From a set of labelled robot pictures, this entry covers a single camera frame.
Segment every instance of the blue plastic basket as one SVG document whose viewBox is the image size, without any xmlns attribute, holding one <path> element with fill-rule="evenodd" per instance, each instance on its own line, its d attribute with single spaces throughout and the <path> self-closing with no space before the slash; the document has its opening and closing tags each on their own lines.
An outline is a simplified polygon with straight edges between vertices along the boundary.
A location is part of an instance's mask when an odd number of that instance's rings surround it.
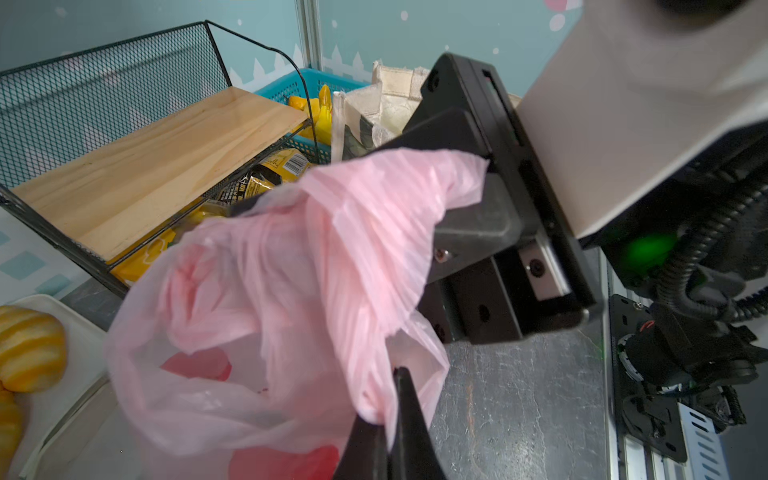
<svg viewBox="0 0 768 480">
<path fill-rule="evenodd" d="M 331 91 L 351 91 L 368 85 L 361 81 L 337 77 L 312 68 L 302 68 L 301 75 L 303 75 L 304 80 L 306 81 L 307 90 L 310 91 L 310 98 L 317 98 L 320 93 L 320 88 L 323 88 L 323 85 L 328 85 Z M 273 81 L 266 87 L 257 91 L 256 94 L 281 104 L 288 104 L 288 97 L 291 95 L 304 98 L 304 87 L 301 85 L 299 74 L 293 72 Z M 297 135 L 288 141 L 288 146 L 298 148 L 314 163 L 327 164 L 331 161 L 331 147 L 328 145 L 321 143 L 317 144 L 317 147 L 320 150 L 320 158 L 316 160 L 314 160 L 315 144 L 313 141 Z"/>
</svg>

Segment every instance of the wooden board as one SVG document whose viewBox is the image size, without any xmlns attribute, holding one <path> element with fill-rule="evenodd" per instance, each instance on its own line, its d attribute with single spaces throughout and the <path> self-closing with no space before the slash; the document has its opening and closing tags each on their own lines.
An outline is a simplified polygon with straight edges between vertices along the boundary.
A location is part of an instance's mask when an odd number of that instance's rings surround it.
<svg viewBox="0 0 768 480">
<path fill-rule="evenodd" d="M 13 191 L 109 260 L 305 118 L 230 87 Z"/>
</svg>

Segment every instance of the barcode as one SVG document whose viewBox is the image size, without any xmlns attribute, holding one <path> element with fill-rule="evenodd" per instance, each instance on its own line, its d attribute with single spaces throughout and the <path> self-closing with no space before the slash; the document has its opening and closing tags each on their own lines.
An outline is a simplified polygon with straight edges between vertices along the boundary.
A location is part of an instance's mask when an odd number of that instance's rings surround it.
<svg viewBox="0 0 768 480">
<path fill-rule="evenodd" d="M 309 162 L 307 161 L 306 157 L 304 157 L 302 154 L 296 153 L 288 159 L 288 161 L 283 165 L 283 168 L 298 177 L 302 172 L 304 172 L 306 164 L 308 163 Z"/>
</svg>

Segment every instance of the pink dot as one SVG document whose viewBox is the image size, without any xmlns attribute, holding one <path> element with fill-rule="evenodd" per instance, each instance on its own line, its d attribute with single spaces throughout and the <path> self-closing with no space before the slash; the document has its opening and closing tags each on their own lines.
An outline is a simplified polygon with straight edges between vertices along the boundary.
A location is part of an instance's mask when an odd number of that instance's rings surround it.
<svg viewBox="0 0 768 480">
<path fill-rule="evenodd" d="M 166 360 L 160 368 L 188 379 L 201 378 L 219 382 L 226 382 L 232 373 L 232 364 L 227 354 L 217 347 L 192 355 L 179 352 Z"/>
<path fill-rule="evenodd" d="M 565 7 L 568 5 L 568 0 L 544 0 L 547 8 L 553 12 L 565 12 Z"/>
</svg>

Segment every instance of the black metal frame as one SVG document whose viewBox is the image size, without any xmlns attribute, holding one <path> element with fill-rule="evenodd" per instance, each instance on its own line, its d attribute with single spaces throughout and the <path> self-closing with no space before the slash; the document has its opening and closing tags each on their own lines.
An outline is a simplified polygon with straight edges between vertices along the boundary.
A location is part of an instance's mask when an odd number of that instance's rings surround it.
<svg viewBox="0 0 768 480">
<path fill-rule="evenodd" d="M 194 22 L 194 23 L 181 25 L 174 28 L 169 28 L 163 31 L 157 31 L 149 35 L 141 35 L 138 37 L 129 38 L 128 40 L 117 41 L 114 43 L 110 43 L 108 45 L 102 45 L 100 47 L 90 48 L 88 50 L 83 50 L 83 51 L 76 52 L 69 55 L 63 55 L 61 57 L 36 62 L 34 64 L 30 64 L 30 65 L 26 65 L 18 68 L 13 68 L 7 71 L 0 72 L 0 78 L 3 78 L 10 74 L 17 74 L 23 71 L 30 71 L 31 69 L 40 68 L 46 65 L 51 65 L 56 62 L 67 61 L 69 59 L 78 58 L 83 55 L 89 55 L 95 52 L 104 51 L 110 48 L 119 47 L 121 45 L 134 43 L 147 38 L 159 37 L 160 35 L 168 34 L 175 31 L 180 31 L 185 28 L 197 27 L 200 25 L 202 25 L 205 28 L 205 32 L 207 34 L 208 40 L 210 41 L 210 44 L 213 47 L 217 62 L 221 69 L 221 74 L 223 75 L 223 79 L 225 80 L 226 85 L 228 87 L 232 86 L 232 81 L 230 79 L 229 74 L 227 73 L 227 68 L 224 65 L 223 59 L 221 58 L 221 53 L 219 52 L 219 48 L 216 44 L 216 41 L 214 40 L 213 33 L 211 32 L 211 29 L 210 29 L 211 25 L 217 28 L 220 28 L 221 30 L 224 30 L 232 35 L 236 35 L 237 37 L 242 38 L 243 40 L 246 40 L 257 46 L 260 46 L 267 50 L 275 51 L 276 53 L 281 54 L 283 57 L 285 57 L 288 60 L 288 62 L 290 62 L 290 64 L 296 69 L 296 71 L 299 71 L 298 66 L 293 62 L 293 59 L 291 59 L 284 52 L 276 48 L 272 48 L 264 44 L 261 44 L 258 41 L 254 41 L 248 37 L 245 37 L 241 34 L 236 33 L 235 31 L 230 30 L 229 28 L 225 28 L 209 20 L 205 20 L 202 22 Z M 307 89 L 306 82 L 304 81 L 304 78 L 300 72 L 299 72 L 299 76 L 301 77 L 301 81 L 303 83 L 306 98 L 309 99 L 310 97 L 309 90 Z M 302 126 L 312 128 L 313 136 L 315 136 L 315 153 L 317 155 L 317 158 L 319 158 L 319 151 L 317 147 L 314 122 L 312 119 L 311 112 L 310 112 L 310 118 L 307 119 Z M 95 253 L 91 252 L 84 246 L 80 245 L 79 243 L 69 238 L 67 235 L 61 232 L 58 228 L 56 228 L 53 224 L 48 222 L 42 215 L 40 215 L 33 208 L 28 206 L 21 198 L 15 195 L 3 184 L 0 184 L 0 207 L 5 208 L 11 215 L 19 219 L 27 227 L 31 228 L 34 232 L 40 235 L 40 237 L 42 237 L 44 240 L 50 243 L 56 250 L 59 250 L 60 252 L 62 252 L 69 260 L 72 260 L 77 265 L 79 265 L 83 270 L 85 270 L 89 275 L 94 277 L 98 282 L 100 282 L 102 285 L 108 288 L 112 293 L 115 293 L 119 297 L 123 298 L 128 292 L 128 285 L 121 282 L 116 276 L 114 276 L 111 273 L 111 271 L 117 265 L 119 265 L 122 261 L 126 260 L 137 251 L 139 251 L 139 249 L 147 246 L 150 242 L 155 240 L 164 231 L 166 231 L 167 228 L 172 227 L 177 222 L 179 222 L 182 218 L 184 218 L 187 214 L 189 214 L 192 210 L 199 207 L 205 200 L 216 197 L 219 194 L 219 192 L 221 192 L 229 184 L 239 181 L 243 177 L 243 175 L 247 173 L 247 171 L 250 168 L 252 168 L 255 164 L 258 164 L 258 162 L 261 159 L 263 159 L 265 156 L 282 148 L 291 138 L 293 138 L 293 136 L 296 135 L 298 131 L 301 131 L 301 130 L 302 128 L 296 129 L 292 134 L 282 137 L 280 140 L 272 144 L 266 150 L 262 151 L 253 159 L 246 162 L 237 170 L 229 174 L 221 182 L 219 182 L 218 184 L 210 188 L 205 194 L 200 196 L 198 200 L 196 200 L 192 204 L 185 207 L 182 211 L 177 212 L 165 224 L 163 224 L 162 227 L 158 228 L 157 231 L 153 232 L 150 236 L 144 238 L 141 242 L 135 244 L 128 252 L 123 253 L 117 259 L 110 259 L 109 262 L 105 261 Z"/>
<path fill-rule="evenodd" d="M 688 454 L 677 400 L 656 396 L 646 385 L 634 381 L 619 361 L 619 340 L 637 333 L 644 324 L 653 320 L 650 309 L 614 294 L 608 299 L 608 313 L 611 344 L 606 346 L 605 354 L 610 355 L 613 362 L 614 404 L 611 408 L 616 415 L 617 432 L 633 435 L 675 462 L 685 462 Z M 668 412 L 669 418 L 660 419 L 663 415 L 653 415 L 659 411 Z"/>
<path fill-rule="evenodd" d="M 600 318 L 600 283 L 495 68 L 443 54 L 421 93 L 402 135 L 379 150 L 447 148 L 491 161 L 481 203 L 446 212 L 435 227 L 435 253 L 449 256 L 435 255 L 429 281 L 440 283 L 427 286 L 420 308 L 441 340 L 510 342 Z M 524 249 L 533 259 L 524 262 Z M 536 275 L 529 262 L 547 258 Z M 541 295 L 535 280 L 556 270 L 570 291 Z"/>
<path fill-rule="evenodd" d="M 384 426 L 372 425 L 358 415 L 332 480 L 446 479 L 429 439 L 411 372 L 401 366 L 392 376 L 399 408 L 391 453 Z"/>
</svg>

